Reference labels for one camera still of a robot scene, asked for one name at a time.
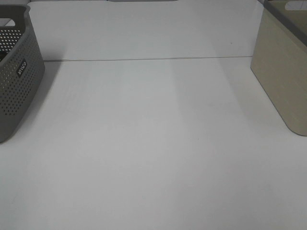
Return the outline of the grey perforated plastic basket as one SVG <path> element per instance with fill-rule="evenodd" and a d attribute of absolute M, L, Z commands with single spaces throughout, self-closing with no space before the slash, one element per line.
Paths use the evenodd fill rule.
<path fill-rule="evenodd" d="M 0 28 L 0 140 L 17 129 L 44 76 L 45 65 L 27 5 L 2 4 L 0 17 L 14 21 Z"/>

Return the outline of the beige plastic storage bin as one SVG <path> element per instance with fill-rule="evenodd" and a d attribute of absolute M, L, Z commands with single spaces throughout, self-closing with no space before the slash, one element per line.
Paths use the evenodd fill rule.
<path fill-rule="evenodd" d="M 307 2 L 265 0 L 251 70 L 285 125 L 307 134 Z"/>

